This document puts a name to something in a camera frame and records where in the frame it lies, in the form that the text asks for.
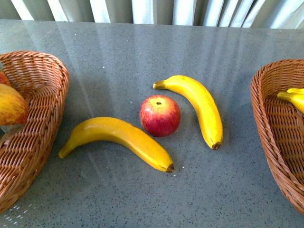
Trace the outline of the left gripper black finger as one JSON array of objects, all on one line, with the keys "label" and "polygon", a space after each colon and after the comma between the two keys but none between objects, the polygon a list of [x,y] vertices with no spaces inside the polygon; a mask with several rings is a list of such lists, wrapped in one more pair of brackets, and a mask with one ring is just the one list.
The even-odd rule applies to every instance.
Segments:
[{"label": "left gripper black finger", "polygon": [[13,124],[13,125],[1,125],[0,129],[4,132],[4,135],[0,139],[0,143],[3,144],[11,136],[20,132],[24,128],[25,124]]}]

